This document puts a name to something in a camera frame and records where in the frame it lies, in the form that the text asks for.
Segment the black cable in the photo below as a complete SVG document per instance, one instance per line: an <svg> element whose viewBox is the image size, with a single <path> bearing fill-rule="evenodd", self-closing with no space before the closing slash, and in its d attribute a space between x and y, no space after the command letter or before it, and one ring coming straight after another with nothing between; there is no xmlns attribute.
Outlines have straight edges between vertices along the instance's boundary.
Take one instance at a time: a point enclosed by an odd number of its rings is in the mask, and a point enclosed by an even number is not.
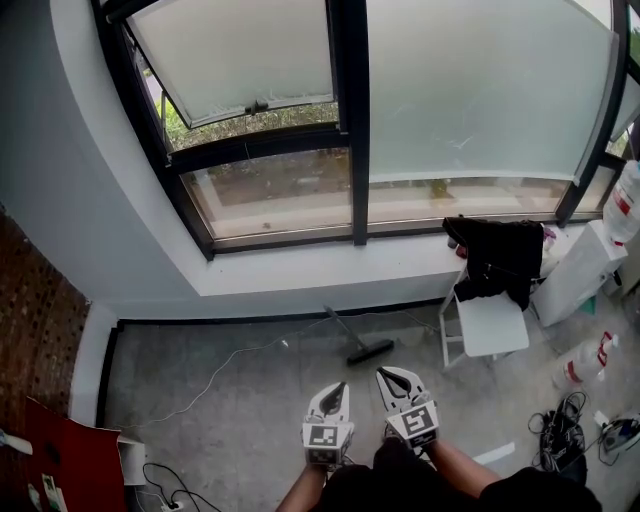
<svg viewBox="0 0 640 512"><path fill-rule="evenodd" d="M178 494L179 492L184 492L185 494L188 494L191 497L191 500L193 500L193 496L197 496L202 501L204 501L207 505L209 505L213 510L217 510L218 512L222 512L218 507L216 507L215 505L212 505L211 503L209 503L206 499L204 499L202 496L200 496L197 492L191 492L191 491L182 490L182 489L178 489L177 491L173 491L173 493L171 493L171 502L172 503L173 503L173 497L176 494Z"/></svg>
<svg viewBox="0 0 640 512"><path fill-rule="evenodd" d="M588 397L585 393L583 393L582 391L575 391L569 394L563 400L561 400L555 411L549 411L546 414L537 412L531 415L527 423L527 428L529 429L529 432L531 432L532 434L540 436L540 445L541 445L540 450L538 450L538 452L533 456L533 459L531 459L531 466L535 468L542 467L546 471L549 471L548 468L550 467L555 467L555 469L558 470L556 460L552 456L552 454L549 452L550 448L546 448L545 450L542 450L542 446L551 447L554 445L554 441L555 441L554 431L556 430L556 422L558 420L560 421L560 423L557 431L560 433L565 433L564 435L569 435L569 432L574 430L579 425L580 418L582 416L582 410L584 409L584 406L586 405L587 400L588 400ZM534 418L538 418L538 417L542 420L542 428L540 429L540 431L536 431L531 428L531 421ZM570 420L572 423L572 425L570 425L570 428L566 432L565 432L565 420ZM593 446L593 444L596 441L598 441L598 439L596 439L587 448L585 448L569 464L564 466L562 470L559 471L559 473L562 473L563 471L565 471L576 460L578 460L582 455L584 455L584 453L586 453L586 451L589 448L591 448L591 446ZM581 437L580 444L584 446L584 437Z"/></svg>
<svg viewBox="0 0 640 512"><path fill-rule="evenodd" d="M178 473L176 473L169 466L165 466L164 464L156 464L155 462L146 462L142 466L142 473L144 474L144 478L147 480L147 482L149 482L152 485L155 485L158 489L160 489L160 494L162 494L162 497L164 498L164 501L165 501L165 503L167 505L169 505L169 506L173 505L173 494L175 494L175 492L171 495L171 499L168 500L167 497L164 495L164 489L162 488L162 486L160 484L157 484L156 482L152 482L151 480L149 480L149 477L147 476L147 473L145 471L147 466L156 466L156 467L159 467L159 468L162 468L162 469L166 469L167 471L171 472L173 474L173 476L175 476L178 479L178 482L180 482L180 485L182 485L182 487L184 488L184 491L189 493L189 496L191 497L191 501L193 501L193 504L195 505L196 510L198 512L201 512L200 511L200 507L198 507L198 504L196 503L196 500L193 499L193 496L191 496L190 491L187 489L187 486L182 481L182 478L180 478L178 476Z"/></svg>
<svg viewBox="0 0 640 512"><path fill-rule="evenodd" d="M160 494L162 494L162 497L164 498L164 502L165 502L165 503L169 503L169 500L168 500L168 499L167 499L167 497L164 495L164 489L162 488L162 486L161 486L160 484L157 484L157 483L155 483L155 482L151 481L151 480L149 479L149 477L147 476L147 472L145 471L145 468L147 467L147 465L155 465L155 464L153 464L153 463L151 463L151 462L148 462L148 463L146 463L146 464L144 464L144 465L142 466L142 474L144 475L144 479L145 479L147 482L149 482L151 485L155 485L158 489L160 489Z"/></svg>

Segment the gray floor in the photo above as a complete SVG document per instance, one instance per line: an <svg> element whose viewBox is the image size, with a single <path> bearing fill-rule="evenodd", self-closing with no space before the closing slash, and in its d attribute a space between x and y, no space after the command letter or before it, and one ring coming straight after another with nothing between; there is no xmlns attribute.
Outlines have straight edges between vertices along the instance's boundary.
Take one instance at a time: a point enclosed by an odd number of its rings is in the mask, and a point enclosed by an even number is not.
<svg viewBox="0 0 640 512"><path fill-rule="evenodd" d="M437 325L437 307L410 310ZM588 386L590 401L582 425L587 442L597 437L592 414L610 417L640 410L640 335L622 308L598 297L597 313L578 312L542 331L526 313L531 346L496 362L464 360L442 372L439 335L402 313L348 319L365 339L392 336L396 349L348 369L351 350L333 321L220 325L127 326L118 339L107 400L107 426L144 423L183 409L207 385L211 374L239 348L256 347L284 336L267 349L238 354L211 389L184 414L126 435L147 445L148 461L171 466L187 486L223 512L273 510L304 465L300 424L311 397L339 380L351 388L351 419L356 434L349 454L369 463L379 445L384 409L375 382L377 366L417 372L438 401L441 435L471 456L510 442L515 453L489 467L503 476L530 465L537 438L527 429L530 416L557 405L551 383L557 358L606 329L621 337L606 380ZM601 464L597 446L587 454L588 486L607 511L624 511L640 492L640 445L613 467ZM176 489L170 475L149 471L152 479ZM139 488L157 492L153 486ZM153 496L140 495L147 512L159 510Z"/></svg>

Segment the frosted glass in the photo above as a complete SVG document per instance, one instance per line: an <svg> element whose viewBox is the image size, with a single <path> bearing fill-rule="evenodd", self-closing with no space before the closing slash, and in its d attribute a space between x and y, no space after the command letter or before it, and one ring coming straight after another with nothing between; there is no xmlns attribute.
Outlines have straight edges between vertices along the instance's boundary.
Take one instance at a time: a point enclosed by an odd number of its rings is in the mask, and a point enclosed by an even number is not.
<svg viewBox="0 0 640 512"><path fill-rule="evenodd" d="M333 100L324 0L160 0L128 21L191 127Z"/></svg>
<svg viewBox="0 0 640 512"><path fill-rule="evenodd" d="M372 182L570 180L617 36L559 0L367 0Z"/></svg>
<svg viewBox="0 0 640 512"><path fill-rule="evenodd" d="M611 140L618 140L638 116L640 116L640 85L631 76L627 75L620 110L611 133Z"/></svg>

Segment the cable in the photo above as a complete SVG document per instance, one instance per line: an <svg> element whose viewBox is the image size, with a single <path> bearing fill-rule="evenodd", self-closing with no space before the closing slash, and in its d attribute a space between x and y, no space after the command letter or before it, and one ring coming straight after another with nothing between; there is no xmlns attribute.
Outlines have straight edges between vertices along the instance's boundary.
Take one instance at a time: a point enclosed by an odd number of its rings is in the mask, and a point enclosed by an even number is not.
<svg viewBox="0 0 640 512"><path fill-rule="evenodd" d="M164 494L164 489L162 488L162 486L156 482L152 482L151 480L149 480L149 477L147 476L147 472L145 471L147 466L155 466L158 468L162 468L162 469L166 469L167 471L169 471L171 474L173 474L173 476L175 476L178 479L178 482L180 482L180 485L182 485L182 487L184 488L185 491L189 492L187 489L187 486L184 484L184 482L182 481L182 478L180 478L178 476L178 473L176 473L173 469L171 469L169 466L165 466L164 464L156 464L155 462L146 462L142 465L142 474L144 475L144 478L147 482L149 482L151 485L155 485L158 489L160 489L160 494L162 494L162 497L164 498L164 501L171 505L173 504L173 494L171 495L171 499L167 499L167 497ZM196 510L198 512L200 512L200 508L198 507L198 504L196 503L196 500L193 499L193 496L191 497L191 501L193 501L193 504L196 507Z"/></svg>
<svg viewBox="0 0 640 512"><path fill-rule="evenodd" d="M422 320L419 320L418 318L416 318L415 316L413 316L411 313L409 313L408 311L404 311L404 310L400 310L400 311L389 311L388 313L363 313L362 315L354 315L354 317L356 316L366 316L366 315L374 315L374 316L389 316L389 315L395 315L397 313L400 313L402 315L406 315L409 318L411 318L414 322L423 325L424 327L427 327L429 329L431 329L433 332L438 332L440 331L439 327L434 327L433 325L427 323L427 322L423 322Z"/></svg>
<svg viewBox="0 0 640 512"><path fill-rule="evenodd" d="M163 506L165 504L165 501L162 499L162 496L160 496L159 494L156 494L154 492L136 491L136 493L146 494L147 496L157 496L158 499L160 500L160 503L162 503Z"/></svg>
<svg viewBox="0 0 640 512"><path fill-rule="evenodd" d="M411 313L407 312L407 311L390 311L389 313L363 313L362 315L355 315L355 316L367 316L367 315L377 315L377 316L387 316L387 315L393 315L396 313L402 313L407 315L409 318L413 319L413 321L419 323L420 325L423 325L425 327L428 327L429 329L431 329L433 332L438 332L440 329L426 323L423 322L422 320L417 319L415 316L413 316ZM303 329L300 329L299 331L294 331L294 332L289 332L286 334L283 334L282 336L278 336L276 339L274 339L273 341L267 343L266 345L262 345L259 347L251 347L251 348L242 348L239 350L236 350L235 352L233 352L229 358L224 362L224 364L222 366L220 366L215 372L213 372L213 375L211 376L211 378L209 379L209 383L207 384L207 386L191 401L191 403L185 407L184 409L180 409L179 411L174 411L170 414L167 414L164 418L158 418L158 419L154 419L154 420L150 420L147 421L146 423L140 423L140 424L132 424L132 425L116 425L116 427L120 428L120 429L127 429L127 428L144 428L144 427L148 427L149 425L153 424L153 423L161 423L163 421L168 420L169 418L172 418L173 416L176 416L178 414L184 414L185 412L187 412L189 409L191 409L191 407L193 407L193 405L203 396L207 393L207 391L209 391L209 389L211 388L211 384L213 383L213 379L216 378L216 375L218 375L218 373L220 371L222 371L222 369L227 366L231 360L234 358L234 356L236 354L240 354L242 352L251 352L254 350L262 350L265 348L269 348L273 345L275 345L276 343L278 343L279 341L283 341L284 338L290 337L290 336L297 336L298 334L302 334L305 331L311 329L312 327L315 327L318 324L321 324L323 322L326 322L327 320L331 320L331 317L327 317L327 318L323 318L322 320L318 320L317 322L314 322L306 327L304 327Z"/></svg>
<svg viewBox="0 0 640 512"><path fill-rule="evenodd" d="M319 320L319 321L317 321L317 322L312 323L311 325L308 325L308 326L307 326L307 327L305 327L304 329L301 329L301 330L299 330L299 331L295 331L295 332L289 332L289 333L283 334L282 336L278 336L278 337L277 337L276 339L274 339L273 341L271 341L271 342L267 343L266 345L262 345L262 346L260 346L260 347L241 348L241 349L239 349L239 350L236 350L235 352L233 352L233 353L229 356L229 358L224 362L224 364L223 364L222 366L220 366L220 367L219 367L215 372L213 372L213 375L212 375L212 376L211 376L211 378L209 379L209 383L207 384L207 387L205 387L205 388L204 388L204 389L203 389L203 390L202 390L202 391L201 391L201 392L200 392L200 393L199 393L199 394L198 394L198 395L197 395L197 396L196 396L196 397L191 401L191 403L190 403L187 407L185 407L184 409L181 409L181 410L179 410L179 411L174 411L174 412L172 412L172 413L168 414L167 416L165 416L164 418L159 418L159 419L156 419L156 420L150 420L150 421L147 421L146 423L141 423L141 424L139 424L139 425L135 425L135 424L134 424L134 425L116 425L116 426L117 426L118 428L121 428L121 429L125 429L125 428L143 428L143 427L147 427L147 426L151 425L152 423L160 423L160 422L162 422L162 421L166 421L166 420L168 420L169 418L172 418L173 416L176 416L177 414L184 414L184 413L185 413L185 412L187 412L189 409L191 409L191 407L193 407L193 404L195 404L195 403L198 401L198 399L200 399L200 397L202 397L202 396L203 396L207 391L209 391L209 388L211 387L211 384L213 383L213 379L215 379L215 378L216 378L216 375L218 375L218 373L219 373L219 372L220 372L220 371L221 371L225 366L227 366L227 365L229 364L229 362L233 359L233 357L234 357L236 354L240 354L241 352L251 352L251 351L254 351L254 350L262 350L262 349L265 349L265 348L269 348L269 347L271 347L271 346L275 345L276 343L278 343L279 341L282 341L284 338L287 338L287 337L289 337L289 336L296 336L296 335L298 335L298 334L301 334L301 333L303 333L304 331L306 331L306 330L308 330L308 329L311 329L312 327L314 327L314 326L316 326L316 325L318 325L318 324L321 324L322 322L326 322L327 320L331 320L331 318L330 318L330 317L328 317L328 318L323 318L322 320Z"/></svg>
<svg viewBox="0 0 640 512"><path fill-rule="evenodd" d="M540 449L531 460L531 465L533 467L542 467L545 471L562 473L562 471L571 466L571 464L584 455L584 453L586 453L586 451L598 441L598 439L596 439L587 448L583 448L584 435L582 434L582 429L579 427L579 423L582 416L582 410L584 409L587 400L588 397L585 393L582 391L576 391L560 401L555 411L549 411L546 414L537 412L531 415L527 423L527 428L532 434L540 436ZM531 428L531 421L538 417L542 419L542 428L540 431L535 431ZM554 449L557 450L555 439L556 435L561 435L566 439L567 447L563 448L560 452L554 453ZM563 453L574 445L583 448L581 453L571 460L569 464L564 465L562 470L560 470L557 459L560 459L563 456Z"/></svg>
<svg viewBox="0 0 640 512"><path fill-rule="evenodd" d="M182 490L182 489L178 489L177 491L173 491L173 493L171 493L171 503L174 503L173 497L176 494L178 494L179 492L183 492L185 494L188 494L191 497L192 500L193 500L193 496L197 496L202 501L204 501L207 505L209 505L213 510L217 510L218 512L222 512L218 507L216 507L215 505L212 505L211 503L209 503L206 499L204 499L202 496L200 496L197 492L191 492L191 491L186 491L186 490Z"/></svg>
<svg viewBox="0 0 640 512"><path fill-rule="evenodd" d="M138 499L138 491L135 491L135 493L136 493L136 501L138 502L138 506L140 507L140 510L142 510L142 512L146 512L146 510L142 508L142 505L140 505L140 500Z"/></svg>
<svg viewBox="0 0 640 512"><path fill-rule="evenodd" d="M413 319L414 322L419 323L420 325L424 325L425 327L428 327L429 329L431 329L433 332L438 332L440 331L439 327L434 327L431 324L428 324L427 322L423 322L422 320L418 320L415 316L413 316L411 313L409 313L408 311L399 311L399 313L403 313L405 315L407 315L409 318Z"/></svg>

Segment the electrical outlet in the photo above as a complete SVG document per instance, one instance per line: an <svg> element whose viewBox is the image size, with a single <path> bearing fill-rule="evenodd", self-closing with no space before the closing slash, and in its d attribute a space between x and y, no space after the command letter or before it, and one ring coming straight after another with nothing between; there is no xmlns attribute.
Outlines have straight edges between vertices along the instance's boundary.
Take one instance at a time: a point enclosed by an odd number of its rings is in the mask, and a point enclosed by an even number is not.
<svg viewBox="0 0 640 512"><path fill-rule="evenodd" d="M174 501L173 508L169 507L169 505L162 505L160 508L162 509L162 512L175 512L176 510L183 510L184 503L181 501Z"/></svg>

